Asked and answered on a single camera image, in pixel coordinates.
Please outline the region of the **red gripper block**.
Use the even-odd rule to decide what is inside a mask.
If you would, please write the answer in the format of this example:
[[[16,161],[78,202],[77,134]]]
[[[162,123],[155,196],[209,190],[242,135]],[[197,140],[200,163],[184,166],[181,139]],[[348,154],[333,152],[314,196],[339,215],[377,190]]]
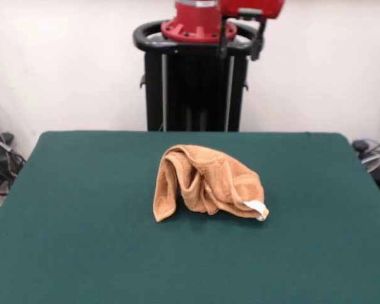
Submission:
[[[218,58],[225,59],[227,55],[226,18],[240,16],[258,16],[259,28],[252,41],[251,61],[260,57],[264,45],[264,33],[267,19],[276,19],[285,3],[285,0],[220,0],[220,38],[218,44]]]

